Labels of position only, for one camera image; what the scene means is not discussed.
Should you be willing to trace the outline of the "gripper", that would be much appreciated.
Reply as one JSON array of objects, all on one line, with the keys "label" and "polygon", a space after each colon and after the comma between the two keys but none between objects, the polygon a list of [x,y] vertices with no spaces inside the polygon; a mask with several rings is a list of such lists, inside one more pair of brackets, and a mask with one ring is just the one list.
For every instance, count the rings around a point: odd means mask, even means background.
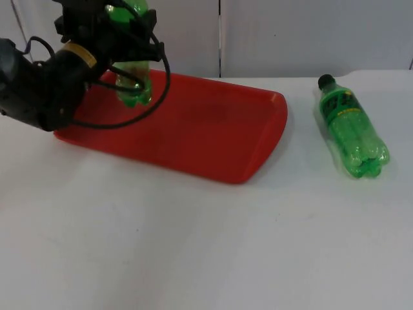
[{"label": "gripper", "polygon": [[157,23],[156,10],[147,10],[143,15],[134,12],[132,15],[127,23],[114,21],[108,15],[98,19],[91,36],[85,39],[86,48],[99,61],[160,62],[163,48],[150,42]]}]

